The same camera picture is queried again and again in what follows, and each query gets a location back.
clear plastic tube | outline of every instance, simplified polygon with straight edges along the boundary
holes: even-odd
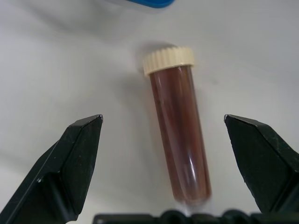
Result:
[[[187,204],[211,195],[191,64],[149,72],[173,195]]]

white table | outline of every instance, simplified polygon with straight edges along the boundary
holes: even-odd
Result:
[[[176,0],[165,9],[125,0],[0,1],[0,210],[72,122],[104,124],[77,224],[98,212],[160,215],[172,198],[141,58],[194,49],[193,70],[213,196],[196,212],[258,211],[223,116],[271,125],[299,149],[299,2]]]

plastic tube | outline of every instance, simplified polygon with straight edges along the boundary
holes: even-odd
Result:
[[[156,51],[143,61],[150,77],[174,198],[200,203],[211,195],[190,48]]]

blue object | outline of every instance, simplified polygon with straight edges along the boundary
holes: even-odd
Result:
[[[149,6],[152,8],[164,8],[169,6],[174,0],[129,0],[138,4]]]

